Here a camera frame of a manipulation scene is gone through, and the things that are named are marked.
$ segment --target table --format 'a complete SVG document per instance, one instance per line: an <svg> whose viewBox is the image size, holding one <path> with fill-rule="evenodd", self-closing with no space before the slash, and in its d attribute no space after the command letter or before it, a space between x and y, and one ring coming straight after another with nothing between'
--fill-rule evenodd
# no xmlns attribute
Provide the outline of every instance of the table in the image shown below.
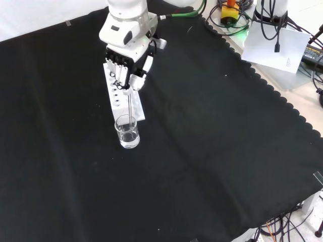
<svg viewBox="0 0 323 242"><path fill-rule="evenodd" d="M247 14L252 16L257 1L254 2L254 7L247 11ZM300 16L299 10L302 10L299 1L289 1L289 16L296 21L300 26L308 29L315 34L318 31L319 17L317 21L307 21L306 16ZM213 1L209 1L203 16L208 17L208 14L212 7L215 5ZM219 18L220 12L216 11L213 14L213 18ZM217 31L222 31L219 27L210 23ZM242 54L244 49L244 40L246 33L239 36L225 37L226 41L234 48L235 52ZM275 90L279 91L280 94L291 103L295 109L297 109L302 116L304 116L308 123L313 128L323 134L323 125L321 120L323 119L323 109L318 101L318 95L316 89L311 82L311 79L305 76L300 71L297 74L291 74L284 71L280 71L274 68L265 67L258 64L252 64L252 67L258 74L262 76L268 84L273 86Z"/></svg>
<svg viewBox="0 0 323 242"><path fill-rule="evenodd" d="M0 45L2 240L225 242L320 189L321 139L196 19L160 24L168 47L141 92L141 143L124 150L106 14Z"/></svg>

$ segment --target white paper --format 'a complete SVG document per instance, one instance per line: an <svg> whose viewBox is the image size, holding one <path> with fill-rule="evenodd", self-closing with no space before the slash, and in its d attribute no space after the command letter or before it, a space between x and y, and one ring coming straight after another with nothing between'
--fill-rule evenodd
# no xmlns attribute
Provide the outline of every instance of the white paper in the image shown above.
<svg viewBox="0 0 323 242"><path fill-rule="evenodd" d="M275 35L273 26L263 25L268 38ZM248 37L244 43L242 59L245 61L276 68L282 71L296 73L302 60L310 35L294 30L281 29L280 52L275 53L277 38L266 40L262 34L260 23L253 22Z"/></svg>

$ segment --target clear glass beaker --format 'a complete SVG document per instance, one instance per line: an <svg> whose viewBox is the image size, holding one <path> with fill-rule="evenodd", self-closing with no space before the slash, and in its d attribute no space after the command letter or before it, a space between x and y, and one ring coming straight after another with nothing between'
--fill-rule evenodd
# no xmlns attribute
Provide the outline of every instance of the clear glass beaker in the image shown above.
<svg viewBox="0 0 323 242"><path fill-rule="evenodd" d="M135 148L140 141L137 120L131 117L131 123L129 115L120 116L116 123L115 128L118 132L120 144L126 149Z"/></svg>

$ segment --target white table surface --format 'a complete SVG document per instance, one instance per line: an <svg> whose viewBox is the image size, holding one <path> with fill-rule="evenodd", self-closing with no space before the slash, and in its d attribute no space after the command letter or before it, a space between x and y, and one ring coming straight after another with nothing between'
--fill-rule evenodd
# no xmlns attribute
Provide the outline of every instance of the white table surface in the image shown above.
<svg viewBox="0 0 323 242"><path fill-rule="evenodd" d="M321 16L323 10L323 0L314 0L308 5L301 5L297 0L290 0L292 4L289 7L289 16L303 28L315 34L318 28L323 24L323 18ZM197 1L193 7L195 9L200 5L200 1ZM206 9L203 13L205 18L208 17L210 10L216 5L216 0L208 0ZM221 29L212 23L210 23L214 29L221 33ZM225 37L230 46L234 48L235 52L242 54L243 45L239 41L241 36ZM272 85L276 91L279 91L282 97L285 97L288 103L291 103L295 109L300 112L300 115L306 118L306 121L313 126L313 129L319 131L321 135L323 134L323 108L318 101L318 94L316 93L316 88L314 87L311 79L304 76L302 73L290 74L283 71L279 71L273 68L264 67L258 64L252 64L252 67L256 70L258 74L265 79L269 85ZM295 89L282 88L278 84L278 79L285 79L287 82L291 81L293 78L303 78L304 84L298 86Z"/></svg>

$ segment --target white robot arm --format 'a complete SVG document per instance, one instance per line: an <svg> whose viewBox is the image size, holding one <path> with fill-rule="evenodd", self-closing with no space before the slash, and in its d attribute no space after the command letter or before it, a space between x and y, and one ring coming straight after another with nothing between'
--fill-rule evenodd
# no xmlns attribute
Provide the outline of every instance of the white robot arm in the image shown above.
<svg viewBox="0 0 323 242"><path fill-rule="evenodd" d="M165 0L185 7L195 0ZM108 0L109 14L99 37L107 43L106 62L115 85L126 95L139 91L152 66L151 44L163 49L166 41L155 39L156 14L149 13L147 0Z"/></svg>

